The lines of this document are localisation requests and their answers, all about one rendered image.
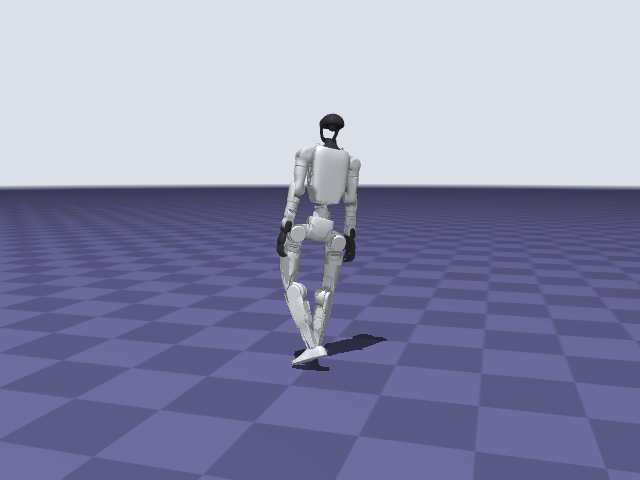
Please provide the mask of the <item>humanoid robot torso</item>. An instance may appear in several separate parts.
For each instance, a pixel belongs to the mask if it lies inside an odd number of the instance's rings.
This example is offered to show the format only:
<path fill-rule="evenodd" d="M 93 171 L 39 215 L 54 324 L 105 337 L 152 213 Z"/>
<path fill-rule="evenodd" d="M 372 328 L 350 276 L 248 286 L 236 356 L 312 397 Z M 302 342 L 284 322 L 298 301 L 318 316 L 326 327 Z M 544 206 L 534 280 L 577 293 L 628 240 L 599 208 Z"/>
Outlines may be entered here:
<path fill-rule="evenodd" d="M 314 156 L 308 161 L 307 191 L 309 200 L 319 203 L 312 216 L 308 216 L 306 223 L 309 230 L 306 239 L 328 243 L 332 236 L 334 221 L 330 220 L 327 205 L 339 204 L 346 190 L 350 164 L 349 154 L 342 150 L 324 146 L 316 148 Z M 343 148 L 344 149 L 344 148 Z M 324 204 L 324 205 L 323 205 Z M 326 205 L 325 205 L 326 204 Z"/>

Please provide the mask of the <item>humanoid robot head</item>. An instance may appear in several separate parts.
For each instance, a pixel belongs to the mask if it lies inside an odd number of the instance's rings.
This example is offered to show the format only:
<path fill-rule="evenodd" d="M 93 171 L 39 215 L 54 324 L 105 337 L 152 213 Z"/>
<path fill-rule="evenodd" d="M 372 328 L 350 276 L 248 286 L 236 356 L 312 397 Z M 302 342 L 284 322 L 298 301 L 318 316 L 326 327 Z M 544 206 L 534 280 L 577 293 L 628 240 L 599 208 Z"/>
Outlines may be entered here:
<path fill-rule="evenodd" d="M 320 124 L 320 136 L 322 141 L 325 143 L 325 147 L 333 148 L 341 150 L 336 143 L 336 137 L 340 129 L 344 127 L 344 121 L 341 116 L 337 114 L 328 114 L 321 119 Z M 323 136 L 323 128 L 329 129 L 330 131 L 335 131 L 333 138 L 324 138 Z"/>

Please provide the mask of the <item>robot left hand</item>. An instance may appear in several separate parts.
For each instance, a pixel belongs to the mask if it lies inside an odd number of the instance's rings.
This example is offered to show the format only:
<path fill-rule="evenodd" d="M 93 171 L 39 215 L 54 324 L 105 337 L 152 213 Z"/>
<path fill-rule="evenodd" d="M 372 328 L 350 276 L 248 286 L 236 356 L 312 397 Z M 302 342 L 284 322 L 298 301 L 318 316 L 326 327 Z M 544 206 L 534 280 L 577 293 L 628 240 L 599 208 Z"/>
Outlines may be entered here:
<path fill-rule="evenodd" d="M 292 227 L 292 222 L 291 221 L 287 221 L 285 224 L 285 227 L 283 228 L 282 226 L 280 227 L 280 234 L 277 240 L 277 252 L 281 257 L 286 257 L 287 254 L 284 253 L 284 243 L 286 241 L 286 235 L 288 232 L 291 231 L 291 227 Z"/>

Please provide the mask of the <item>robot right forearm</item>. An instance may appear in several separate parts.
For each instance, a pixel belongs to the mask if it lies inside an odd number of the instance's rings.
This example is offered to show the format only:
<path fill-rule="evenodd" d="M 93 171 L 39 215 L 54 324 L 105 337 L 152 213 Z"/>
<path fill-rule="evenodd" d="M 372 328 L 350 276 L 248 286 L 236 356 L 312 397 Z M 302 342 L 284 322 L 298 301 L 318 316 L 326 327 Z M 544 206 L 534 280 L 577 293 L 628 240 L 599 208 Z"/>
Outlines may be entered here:
<path fill-rule="evenodd" d="M 352 228 L 355 229 L 355 225 L 356 225 L 356 211 L 357 211 L 357 200 L 355 204 L 347 204 L 347 206 L 345 206 L 345 221 L 344 221 L 344 234 L 347 236 L 350 236 L 350 230 Z M 355 229 L 355 233 L 356 233 L 356 229 Z"/>

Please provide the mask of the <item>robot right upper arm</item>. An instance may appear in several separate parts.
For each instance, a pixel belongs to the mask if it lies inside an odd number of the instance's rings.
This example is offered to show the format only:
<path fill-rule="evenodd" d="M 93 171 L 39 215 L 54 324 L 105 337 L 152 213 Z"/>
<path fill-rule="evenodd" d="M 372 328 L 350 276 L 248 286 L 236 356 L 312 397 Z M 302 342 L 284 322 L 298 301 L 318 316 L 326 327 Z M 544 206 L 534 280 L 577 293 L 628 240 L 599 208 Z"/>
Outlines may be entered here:
<path fill-rule="evenodd" d="M 347 177 L 347 191 L 343 195 L 343 202 L 346 204 L 355 204 L 357 200 L 357 187 L 361 163 L 357 157 L 349 156 L 350 164 Z"/>

